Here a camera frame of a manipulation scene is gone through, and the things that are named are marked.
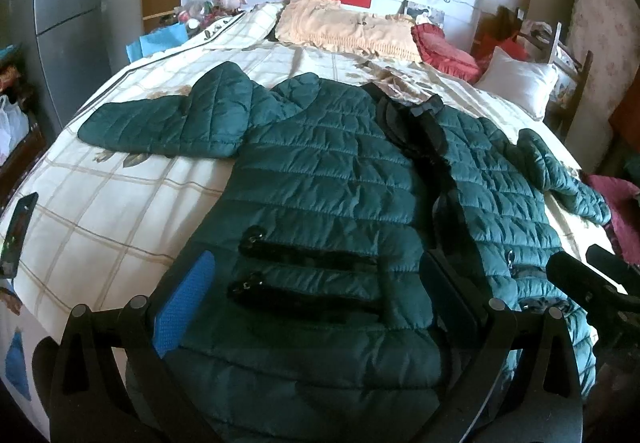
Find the blue paper bag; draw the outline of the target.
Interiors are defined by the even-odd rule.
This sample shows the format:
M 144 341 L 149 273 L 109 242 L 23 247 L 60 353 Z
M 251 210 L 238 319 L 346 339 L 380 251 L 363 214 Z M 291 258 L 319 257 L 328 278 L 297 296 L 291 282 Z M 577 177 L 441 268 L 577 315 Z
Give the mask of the blue paper bag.
M 130 63 L 158 52 L 182 46 L 189 39 L 186 26 L 182 23 L 160 27 L 154 32 L 138 37 L 126 45 L 126 55 Z

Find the magenta cloth at bedside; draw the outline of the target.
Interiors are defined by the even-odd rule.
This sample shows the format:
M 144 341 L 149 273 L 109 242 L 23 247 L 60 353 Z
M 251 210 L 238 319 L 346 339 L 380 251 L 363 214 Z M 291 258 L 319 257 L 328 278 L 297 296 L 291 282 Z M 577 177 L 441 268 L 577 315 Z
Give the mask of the magenta cloth at bedside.
M 614 252 L 627 263 L 639 263 L 639 188 L 626 180 L 584 174 L 584 181 L 599 192 L 611 210 L 605 232 Z

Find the white plastic bag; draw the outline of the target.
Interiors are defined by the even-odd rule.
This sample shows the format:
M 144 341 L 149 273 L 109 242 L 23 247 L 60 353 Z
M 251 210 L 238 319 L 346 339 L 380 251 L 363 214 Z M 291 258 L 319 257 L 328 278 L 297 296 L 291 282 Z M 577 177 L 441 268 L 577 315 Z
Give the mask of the white plastic bag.
M 11 103 L 9 96 L 2 94 L 0 99 L 0 165 L 8 160 L 28 133 L 27 115 L 21 110 L 20 105 Z

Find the wooden chair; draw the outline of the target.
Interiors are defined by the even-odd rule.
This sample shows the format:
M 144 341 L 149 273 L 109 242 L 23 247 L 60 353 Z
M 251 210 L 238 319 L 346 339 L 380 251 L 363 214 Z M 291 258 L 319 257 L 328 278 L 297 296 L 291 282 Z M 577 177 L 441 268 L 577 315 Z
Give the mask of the wooden chair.
M 558 75 L 550 92 L 544 123 L 565 142 L 587 85 L 593 53 L 588 50 L 585 59 L 579 61 L 564 44 L 563 34 L 561 22 L 552 27 L 545 22 L 525 21 L 516 38 L 528 50 L 533 62 L 549 64 Z

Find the dark green quilted jacket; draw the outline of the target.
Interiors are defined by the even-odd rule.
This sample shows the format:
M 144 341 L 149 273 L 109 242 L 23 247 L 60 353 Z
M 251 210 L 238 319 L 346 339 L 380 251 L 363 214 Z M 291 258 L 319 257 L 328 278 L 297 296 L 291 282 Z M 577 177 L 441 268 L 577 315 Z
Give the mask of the dark green quilted jacket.
M 507 137 L 431 96 L 313 73 L 266 88 L 232 62 L 187 96 L 100 106 L 82 142 L 233 160 L 224 192 L 168 270 L 215 277 L 165 357 L 225 442 L 401 442 L 462 372 L 473 330 L 442 312 L 448 265 L 480 301 L 567 316 L 579 389 L 596 382 L 581 307 L 548 280 L 563 248 L 548 198 L 593 225 L 602 196 L 541 135 Z

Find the black smartphone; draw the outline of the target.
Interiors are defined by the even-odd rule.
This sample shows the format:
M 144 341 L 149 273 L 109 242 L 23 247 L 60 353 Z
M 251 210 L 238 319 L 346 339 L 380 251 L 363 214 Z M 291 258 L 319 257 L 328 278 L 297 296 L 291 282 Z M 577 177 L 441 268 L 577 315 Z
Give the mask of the black smartphone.
M 17 275 L 26 233 L 38 197 L 38 193 L 28 194 L 15 206 L 1 252 L 1 277 L 4 279 L 13 279 Z

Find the grey refrigerator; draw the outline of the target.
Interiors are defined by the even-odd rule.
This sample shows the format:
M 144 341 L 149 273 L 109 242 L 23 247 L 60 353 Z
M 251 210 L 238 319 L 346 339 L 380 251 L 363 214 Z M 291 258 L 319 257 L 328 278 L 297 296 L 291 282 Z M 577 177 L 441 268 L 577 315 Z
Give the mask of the grey refrigerator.
M 18 47 L 47 143 L 113 73 L 101 0 L 1 0 L 1 42 Z

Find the white satin pillow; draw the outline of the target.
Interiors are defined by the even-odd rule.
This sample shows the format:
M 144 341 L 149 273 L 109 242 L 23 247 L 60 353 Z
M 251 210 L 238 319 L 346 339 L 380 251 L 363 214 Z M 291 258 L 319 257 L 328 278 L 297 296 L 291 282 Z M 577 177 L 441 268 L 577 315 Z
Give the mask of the white satin pillow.
M 540 122 L 558 78 L 551 64 L 519 61 L 495 47 L 487 70 L 475 88 L 518 105 L 530 118 Z

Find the framed photo at headboard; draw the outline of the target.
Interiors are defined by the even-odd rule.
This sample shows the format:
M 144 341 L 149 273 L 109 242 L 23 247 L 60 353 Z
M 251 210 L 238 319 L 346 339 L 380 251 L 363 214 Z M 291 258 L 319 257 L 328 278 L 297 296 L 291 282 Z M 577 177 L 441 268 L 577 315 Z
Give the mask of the framed photo at headboard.
M 404 0 L 400 6 L 400 13 L 410 16 L 416 25 L 431 24 L 440 29 L 443 29 L 445 25 L 445 13 L 442 10 L 422 3 Z

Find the floral cream bed blanket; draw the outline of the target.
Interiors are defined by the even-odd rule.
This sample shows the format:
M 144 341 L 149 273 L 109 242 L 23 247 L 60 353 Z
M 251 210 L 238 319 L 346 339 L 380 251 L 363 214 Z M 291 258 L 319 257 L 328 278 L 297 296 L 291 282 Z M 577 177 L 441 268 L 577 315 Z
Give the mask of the floral cream bed blanket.
M 228 60 L 267 86 L 305 72 L 364 82 L 390 70 L 418 93 L 439 90 L 447 104 L 491 119 L 509 137 L 532 124 L 515 103 L 431 67 L 271 42 L 265 32 L 276 13 L 270 4 L 216 25 L 211 40 L 198 38 L 134 63 L 92 97 L 90 110 L 186 93 L 206 70 Z M 82 143 L 68 127 L 20 186 L 21 195 L 38 200 L 18 267 L 23 305 L 1 313 L 1 382 L 40 437 L 48 435 L 49 422 L 32 379 L 36 345 L 61 336 L 76 303 L 108 309 L 152 291 L 230 172 L 228 160 L 110 153 Z

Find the red ruffled cushion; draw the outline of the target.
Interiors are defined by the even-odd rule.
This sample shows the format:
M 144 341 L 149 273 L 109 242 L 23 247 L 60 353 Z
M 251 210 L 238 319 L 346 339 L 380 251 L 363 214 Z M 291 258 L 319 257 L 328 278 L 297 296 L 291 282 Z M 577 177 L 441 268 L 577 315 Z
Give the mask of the red ruffled cushion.
M 450 44 L 440 27 L 428 23 L 415 25 L 411 36 L 424 64 L 470 84 L 480 79 L 480 66 L 473 56 Z

